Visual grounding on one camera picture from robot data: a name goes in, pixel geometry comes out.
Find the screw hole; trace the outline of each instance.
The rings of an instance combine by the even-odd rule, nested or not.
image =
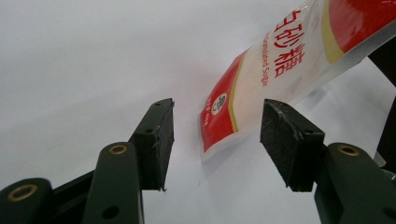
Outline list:
[[[348,156],[359,156],[359,151],[354,147],[339,147],[338,148],[342,153]]]
[[[110,206],[102,213],[102,218],[111,219],[119,214],[120,209],[117,206]]]
[[[396,210],[392,209],[392,208],[384,208],[382,210],[385,215],[387,215],[388,217],[392,218],[392,219],[396,219]]]
[[[37,190],[37,185],[27,184],[12,190],[8,194],[8,200],[11,202],[19,202],[23,199],[29,198]]]
[[[126,146],[117,145],[117,146],[111,147],[108,150],[108,152],[113,155],[120,155],[120,154],[124,153],[126,151],[126,149],[127,149]]]

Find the circular logo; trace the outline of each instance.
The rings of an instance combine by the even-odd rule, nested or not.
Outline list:
[[[217,115],[219,113],[221,108],[224,106],[226,99],[227,93],[223,93],[216,99],[215,103],[212,105],[212,115]]]

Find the brass screw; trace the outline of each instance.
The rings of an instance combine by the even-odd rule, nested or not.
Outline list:
[[[11,202],[19,202],[32,196],[37,189],[38,187],[35,184],[26,184],[12,190],[7,198]]]
[[[126,151],[127,147],[123,145],[116,145],[111,147],[108,152],[113,155],[120,155]]]

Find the white backdrop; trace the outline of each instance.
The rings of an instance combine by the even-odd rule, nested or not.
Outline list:
[[[233,58],[303,1],[1,1],[0,189],[54,188],[127,141],[149,106],[175,100],[166,193],[144,191],[146,223],[319,223],[292,193],[259,132],[200,162],[197,117]],[[296,108],[327,135],[374,155],[395,88],[369,60]]]

